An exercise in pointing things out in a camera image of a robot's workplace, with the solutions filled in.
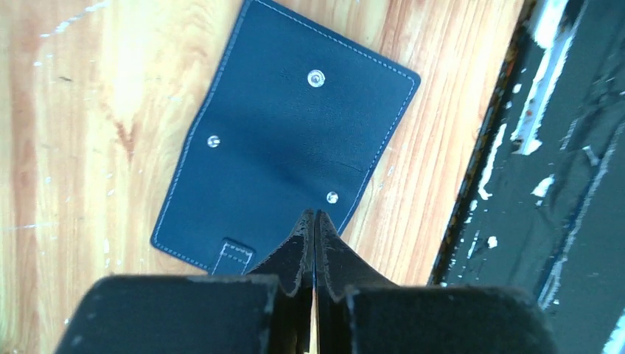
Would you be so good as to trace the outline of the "gold card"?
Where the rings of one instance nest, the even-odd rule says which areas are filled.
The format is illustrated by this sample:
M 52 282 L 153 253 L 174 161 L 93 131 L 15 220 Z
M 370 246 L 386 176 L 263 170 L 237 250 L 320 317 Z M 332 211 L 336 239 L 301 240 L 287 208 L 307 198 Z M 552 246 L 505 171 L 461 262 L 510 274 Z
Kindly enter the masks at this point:
M 317 293 L 312 291 L 312 304 L 310 309 L 310 334 L 309 344 L 304 351 L 305 354 L 318 354 L 318 306 L 317 306 Z

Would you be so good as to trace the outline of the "blue card holder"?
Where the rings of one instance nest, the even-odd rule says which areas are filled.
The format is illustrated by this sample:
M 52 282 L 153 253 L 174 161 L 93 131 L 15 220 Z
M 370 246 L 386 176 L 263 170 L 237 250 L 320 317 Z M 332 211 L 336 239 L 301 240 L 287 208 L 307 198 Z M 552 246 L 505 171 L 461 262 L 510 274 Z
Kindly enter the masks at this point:
M 274 1 L 244 1 L 151 244 L 210 274 L 244 274 L 304 210 L 344 230 L 419 84 Z

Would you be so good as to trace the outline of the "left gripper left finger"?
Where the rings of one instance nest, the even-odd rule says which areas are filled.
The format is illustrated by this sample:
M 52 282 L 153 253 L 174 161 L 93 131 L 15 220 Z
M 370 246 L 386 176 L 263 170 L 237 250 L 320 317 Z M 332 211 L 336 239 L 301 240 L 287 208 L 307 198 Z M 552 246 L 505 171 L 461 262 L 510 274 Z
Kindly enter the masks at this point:
M 305 353 L 315 213 L 247 274 L 112 275 L 80 300 L 57 353 Z

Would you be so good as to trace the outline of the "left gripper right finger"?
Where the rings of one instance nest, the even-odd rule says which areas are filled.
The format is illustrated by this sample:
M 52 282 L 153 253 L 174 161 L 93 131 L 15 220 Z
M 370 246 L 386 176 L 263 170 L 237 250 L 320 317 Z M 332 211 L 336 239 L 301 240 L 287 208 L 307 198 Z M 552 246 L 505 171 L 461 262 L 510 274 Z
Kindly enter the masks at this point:
M 513 288 L 401 286 L 315 216 L 321 353 L 556 353 L 535 302 Z

